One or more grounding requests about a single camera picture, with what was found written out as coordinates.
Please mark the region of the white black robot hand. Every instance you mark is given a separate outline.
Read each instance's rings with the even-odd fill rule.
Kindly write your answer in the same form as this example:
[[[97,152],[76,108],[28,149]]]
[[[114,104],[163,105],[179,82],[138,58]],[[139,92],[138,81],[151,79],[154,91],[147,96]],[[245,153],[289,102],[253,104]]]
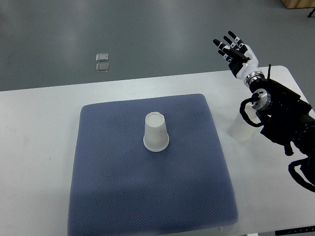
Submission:
[[[218,47],[218,53],[226,60],[235,78],[243,81],[248,87],[254,80],[265,79],[258,67],[258,59],[249,45],[231,31],[223,39],[224,42],[214,39],[213,43]]]

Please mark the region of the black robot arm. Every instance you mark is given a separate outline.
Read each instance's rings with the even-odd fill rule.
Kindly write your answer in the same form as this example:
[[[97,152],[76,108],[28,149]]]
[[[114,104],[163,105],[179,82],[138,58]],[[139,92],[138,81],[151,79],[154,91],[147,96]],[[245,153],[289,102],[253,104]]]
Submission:
[[[294,144],[303,154],[314,157],[315,119],[309,115],[311,105],[259,71],[248,75],[245,84],[252,96],[241,103],[243,120],[253,127],[262,127],[261,134],[282,145],[286,155],[293,155]]]

